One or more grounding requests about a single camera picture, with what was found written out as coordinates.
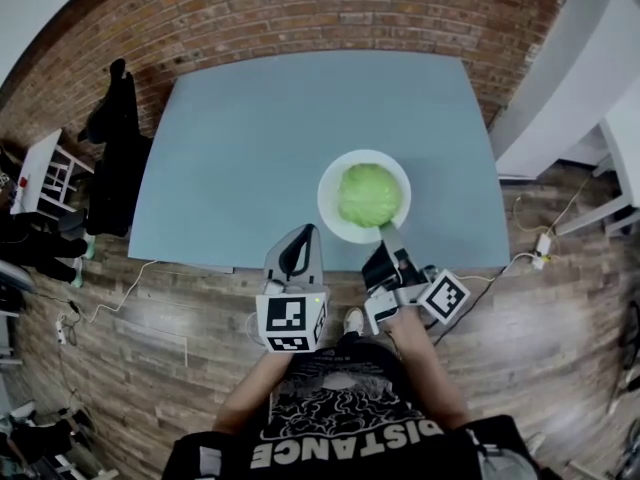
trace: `power strip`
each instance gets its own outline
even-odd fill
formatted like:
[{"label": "power strip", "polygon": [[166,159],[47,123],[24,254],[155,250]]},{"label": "power strip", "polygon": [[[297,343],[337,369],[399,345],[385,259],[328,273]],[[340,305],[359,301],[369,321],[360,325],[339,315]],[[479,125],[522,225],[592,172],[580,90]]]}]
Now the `power strip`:
[{"label": "power strip", "polygon": [[551,237],[547,233],[542,233],[538,237],[536,249],[533,251],[535,258],[531,260],[533,268],[542,270],[549,261],[549,250],[551,249]]}]

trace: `light blue table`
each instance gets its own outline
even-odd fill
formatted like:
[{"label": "light blue table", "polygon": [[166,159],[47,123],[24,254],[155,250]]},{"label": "light blue table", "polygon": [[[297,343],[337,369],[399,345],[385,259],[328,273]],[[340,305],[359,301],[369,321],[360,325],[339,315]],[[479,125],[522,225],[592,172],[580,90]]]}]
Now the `light blue table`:
[{"label": "light blue table", "polygon": [[259,267],[287,232],[315,223],[325,270],[360,270],[375,247],[333,235],[316,205],[338,156],[376,149],[405,169],[401,228],[420,265],[509,261],[489,138],[461,62],[383,51],[268,57],[180,77],[138,198],[134,258]]}]

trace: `white bowl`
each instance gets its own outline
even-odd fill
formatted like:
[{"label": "white bowl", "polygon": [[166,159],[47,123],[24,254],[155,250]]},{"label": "white bowl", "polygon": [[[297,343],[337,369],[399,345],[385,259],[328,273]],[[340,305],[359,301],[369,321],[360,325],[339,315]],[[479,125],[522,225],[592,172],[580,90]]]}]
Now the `white bowl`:
[{"label": "white bowl", "polygon": [[393,174],[402,190],[402,205],[392,222],[397,228],[407,218],[411,206],[411,185],[404,169],[389,155],[371,149],[351,151],[336,158],[324,171],[318,185],[318,209],[327,227],[347,242],[370,244],[380,241],[378,228],[361,228],[344,220],[338,212],[338,188],[343,173],[356,164],[378,164]]}]

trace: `red brick wall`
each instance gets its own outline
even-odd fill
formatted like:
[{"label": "red brick wall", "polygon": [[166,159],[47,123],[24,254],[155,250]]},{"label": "red brick wall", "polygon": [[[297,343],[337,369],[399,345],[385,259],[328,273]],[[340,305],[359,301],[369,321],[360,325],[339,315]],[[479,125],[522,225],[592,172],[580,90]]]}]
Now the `red brick wall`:
[{"label": "red brick wall", "polygon": [[341,48],[461,57],[489,122],[527,72],[559,1],[72,0],[3,85],[0,138],[25,146],[62,126],[75,142],[118,57],[136,81],[143,133],[153,135],[183,73]]}]

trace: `green cabbage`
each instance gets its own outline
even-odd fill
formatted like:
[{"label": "green cabbage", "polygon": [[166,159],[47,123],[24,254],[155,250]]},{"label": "green cabbage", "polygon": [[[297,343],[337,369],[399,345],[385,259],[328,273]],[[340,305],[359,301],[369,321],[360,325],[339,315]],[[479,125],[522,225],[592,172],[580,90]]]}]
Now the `green cabbage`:
[{"label": "green cabbage", "polygon": [[393,174],[378,164],[357,164],[347,169],[338,196],[340,216],[361,228],[386,224],[402,204],[400,185]]}]

